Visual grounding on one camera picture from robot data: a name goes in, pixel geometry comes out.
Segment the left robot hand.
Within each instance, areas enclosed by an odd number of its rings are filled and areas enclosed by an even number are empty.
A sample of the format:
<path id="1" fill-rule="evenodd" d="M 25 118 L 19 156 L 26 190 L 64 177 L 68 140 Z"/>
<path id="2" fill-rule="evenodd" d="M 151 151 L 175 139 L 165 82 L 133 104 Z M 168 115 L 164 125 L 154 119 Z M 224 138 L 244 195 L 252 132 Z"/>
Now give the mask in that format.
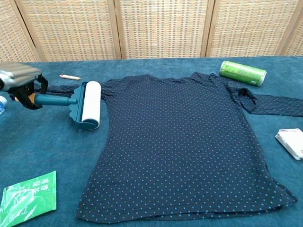
<path id="1" fill-rule="evenodd" d="M 45 94 L 48 81 L 42 76 L 42 71 L 30 65 L 16 62 L 0 64 L 0 90 L 7 92 L 11 98 L 16 98 L 25 108 L 41 109 L 42 105 L 35 104 L 30 96 L 35 93 L 34 82 L 41 84 L 41 94 Z"/>

